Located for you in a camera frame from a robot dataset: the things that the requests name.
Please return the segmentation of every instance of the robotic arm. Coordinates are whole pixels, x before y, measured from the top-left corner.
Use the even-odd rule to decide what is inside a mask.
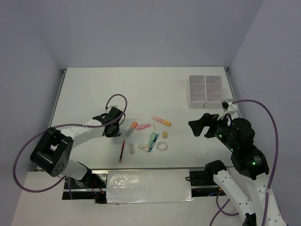
[[[238,210],[243,226],[260,226],[265,209],[265,192],[269,192],[266,226],[286,226],[281,217],[272,189],[266,191],[269,181],[269,167],[264,154],[253,144],[255,135],[251,123],[236,118],[228,125],[224,117],[218,120],[218,114],[205,113],[202,118],[188,124],[194,136],[199,137],[204,127],[209,127],[206,138],[218,138],[231,152],[231,160],[242,180],[246,183],[252,201],[232,180],[225,165],[214,161],[205,166],[210,179],[219,185]]]
[[[52,177],[65,175],[84,185],[90,184],[92,180],[101,183],[98,176],[92,174],[91,169],[79,162],[69,160],[70,153],[73,148],[93,138],[120,136],[120,119],[111,125],[100,126],[110,123],[121,114],[122,111],[113,106],[109,107],[106,113],[93,117],[83,127],[62,130],[53,127],[48,128],[33,150],[30,160]]]

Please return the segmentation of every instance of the teal pen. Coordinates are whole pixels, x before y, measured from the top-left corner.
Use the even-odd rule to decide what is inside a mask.
[[[157,133],[157,135],[155,136],[155,139],[154,139],[154,141],[152,142],[152,144],[151,144],[151,146],[150,146],[149,152],[151,152],[151,150],[152,150],[152,148],[154,147],[154,145],[155,145],[155,143],[156,143],[158,137],[159,137],[159,133]]]

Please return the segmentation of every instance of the divided container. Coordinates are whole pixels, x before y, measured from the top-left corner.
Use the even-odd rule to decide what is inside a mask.
[[[186,96],[190,109],[222,108],[221,76],[190,75]]]

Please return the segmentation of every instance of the pink eraser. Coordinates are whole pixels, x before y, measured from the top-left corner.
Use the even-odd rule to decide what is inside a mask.
[[[136,130],[142,130],[142,129],[146,129],[146,128],[149,128],[151,127],[151,124],[150,123],[147,123],[147,124],[141,124],[141,125],[137,125],[136,126]]]

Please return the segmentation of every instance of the wall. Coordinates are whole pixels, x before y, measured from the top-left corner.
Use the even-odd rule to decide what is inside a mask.
[[[16,0],[0,1],[0,219],[8,226],[21,189],[12,166],[21,146],[48,125],[61,71]],[[17,175],[24,183],[33,145],[21,156]]]
[[[265,0],[230,66],[237,98],[260,100],[275,117],[280,141],[273,188],[291,226],[301,222],[300,12],[300,0]],[[271,166],[275,136],[268,115],[254,104],[240,104],[240,109],[251,121],[256,144]]]
[[[262,0],[21,0],[62,68],[229,66]]]

